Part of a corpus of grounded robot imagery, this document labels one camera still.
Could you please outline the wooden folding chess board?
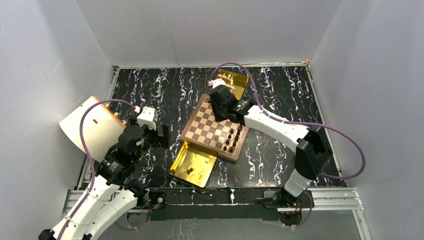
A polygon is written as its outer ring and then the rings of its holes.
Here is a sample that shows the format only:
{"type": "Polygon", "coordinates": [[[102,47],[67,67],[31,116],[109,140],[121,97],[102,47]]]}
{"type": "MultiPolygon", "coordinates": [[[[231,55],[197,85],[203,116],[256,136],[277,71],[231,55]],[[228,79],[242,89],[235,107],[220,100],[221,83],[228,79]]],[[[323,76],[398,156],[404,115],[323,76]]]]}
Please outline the wooden folding chess board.
{"type": "Polygon", "coordinates": [[[201,95],[179,139],[182,142],[189,141],[206,147],[217,152],[220,157],[236,163],[240,157],[249,128],[230,120],[217,122],[209,100],[208,94],[201,95]],[[232,147],[238,126],[242,126],[239,140],[236,141],[236,147],[232,147]],[[232,135],[232,139],[228,139],[228,134],[232,135]],[[230,140],[229,145],[226,145],[226,140],[230,140]],[[227,146],[227,151],[223,151],[224,146],[227,146]]]}

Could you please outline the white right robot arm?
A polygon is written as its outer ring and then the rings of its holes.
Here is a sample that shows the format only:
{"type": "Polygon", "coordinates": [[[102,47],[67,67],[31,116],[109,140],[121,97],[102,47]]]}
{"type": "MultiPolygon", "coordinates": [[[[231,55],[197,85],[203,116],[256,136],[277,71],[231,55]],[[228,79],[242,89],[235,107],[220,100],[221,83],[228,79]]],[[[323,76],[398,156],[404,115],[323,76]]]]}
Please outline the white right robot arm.
{"type": "Polygon", "coordinates": [[[258,130],[294,152],[294,170],[281,190],[281,199],[286,206],[295,207],[302,192],[333,156],[325,129],[320,125],[290,123],[250,99],[238,100],[225,84],[211,88],[209,102],[218,121],[229,120],[258,130]]]}

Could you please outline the gold tin with light pieces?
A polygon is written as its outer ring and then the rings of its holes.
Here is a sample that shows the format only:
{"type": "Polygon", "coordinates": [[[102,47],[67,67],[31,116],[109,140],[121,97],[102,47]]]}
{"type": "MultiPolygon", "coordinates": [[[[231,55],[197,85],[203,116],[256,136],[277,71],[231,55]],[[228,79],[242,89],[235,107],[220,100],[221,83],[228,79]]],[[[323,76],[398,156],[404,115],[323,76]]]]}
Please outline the gold tin with light pieces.
{"type": "Polygon", "coordinates": [[[246,87],[248,85],[249,77],[245,75],[241,75],[235,72],[231,72],[228,70],[221,69],[218,74],[231,74],[233,76],[233,83],[235,86],[235,93],[233,94],[237,100],[240,100],[242,96],[244,95],[244,92],[246,90],[246,87]]]}

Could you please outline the pile of light chess pieces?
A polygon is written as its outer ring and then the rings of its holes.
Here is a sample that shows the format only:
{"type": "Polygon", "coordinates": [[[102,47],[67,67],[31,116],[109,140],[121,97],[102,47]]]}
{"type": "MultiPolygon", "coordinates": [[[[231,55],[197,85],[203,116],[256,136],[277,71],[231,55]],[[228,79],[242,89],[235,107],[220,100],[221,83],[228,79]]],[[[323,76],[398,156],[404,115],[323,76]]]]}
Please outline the pile of light chess pieces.
{"type": "Polygon", "coordinates": [[[222,79],[225,82],[226,87],[232,94],[236,92],[236,87],[234,86],[234,78],[231,74],[226,75],[219,73],[217,76],[219,79],[222,79]]]}

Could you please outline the gold tin with dark pieces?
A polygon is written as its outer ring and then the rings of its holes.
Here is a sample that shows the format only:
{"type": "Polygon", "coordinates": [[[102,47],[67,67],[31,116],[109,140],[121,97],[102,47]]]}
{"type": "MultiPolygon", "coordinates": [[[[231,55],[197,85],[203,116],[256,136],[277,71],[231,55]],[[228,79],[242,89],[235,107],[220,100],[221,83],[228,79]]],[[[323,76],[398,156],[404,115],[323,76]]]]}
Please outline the gold tin with dark pieces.
{"type": "Polygon", "coordinates": [[[214,171],[218,153],[207,147],[184,141],[168,173],[199,190],[205,190],[214,171]]]}

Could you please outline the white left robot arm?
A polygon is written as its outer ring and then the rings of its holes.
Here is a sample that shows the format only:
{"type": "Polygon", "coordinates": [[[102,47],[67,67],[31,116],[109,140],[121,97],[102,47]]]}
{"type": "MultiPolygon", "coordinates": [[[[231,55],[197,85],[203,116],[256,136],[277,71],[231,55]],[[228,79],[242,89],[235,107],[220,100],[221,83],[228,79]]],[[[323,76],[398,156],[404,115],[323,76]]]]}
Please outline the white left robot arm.
{"type": "Polygon", "coordinates": [[[136,123],[124,128],[75,205],[55,227],[44,229],[38,239],[96,240],[128,210],[148,206],[148,187],[136,179],[126,180],[148,150],[169,148],[170,138],[169,126],[164,124],[158,130],[136,123]]]}

